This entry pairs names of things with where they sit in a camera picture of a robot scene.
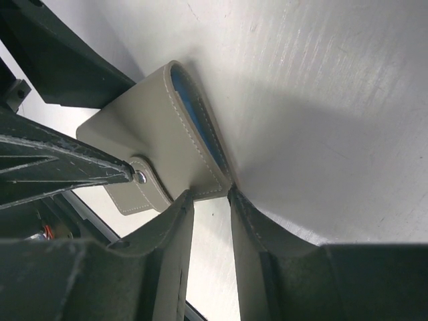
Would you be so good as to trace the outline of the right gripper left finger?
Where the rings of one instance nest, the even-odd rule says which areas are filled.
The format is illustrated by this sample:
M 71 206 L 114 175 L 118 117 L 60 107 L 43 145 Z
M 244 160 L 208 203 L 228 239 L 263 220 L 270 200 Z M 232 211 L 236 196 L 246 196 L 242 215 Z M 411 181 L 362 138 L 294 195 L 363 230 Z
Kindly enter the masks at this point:
M 194 205 L 184 191 L 114 249 L 93 239 L 1 241 L 2 320 L 183 320 Z

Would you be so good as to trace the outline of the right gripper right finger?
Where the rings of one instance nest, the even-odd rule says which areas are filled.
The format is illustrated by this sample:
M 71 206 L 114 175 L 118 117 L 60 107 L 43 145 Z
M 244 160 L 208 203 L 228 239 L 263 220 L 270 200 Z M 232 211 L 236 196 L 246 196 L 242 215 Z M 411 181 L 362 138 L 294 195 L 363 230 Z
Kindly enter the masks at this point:
M 242 320 L 426 320 L 425 244 L 313 245 L 227 196 Z

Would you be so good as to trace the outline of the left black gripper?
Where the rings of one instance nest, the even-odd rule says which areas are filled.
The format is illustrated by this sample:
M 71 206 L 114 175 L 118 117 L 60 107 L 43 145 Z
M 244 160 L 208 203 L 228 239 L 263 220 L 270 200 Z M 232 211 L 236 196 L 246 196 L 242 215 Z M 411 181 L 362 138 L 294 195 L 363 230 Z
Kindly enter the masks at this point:
M 48 104 L 101 109 L 135 85 L 42 1 L 2 1 L 1 41 Z M 123 160 L 16 114 L 30 92 L 1 59 L 2 209 L 133 180 Z

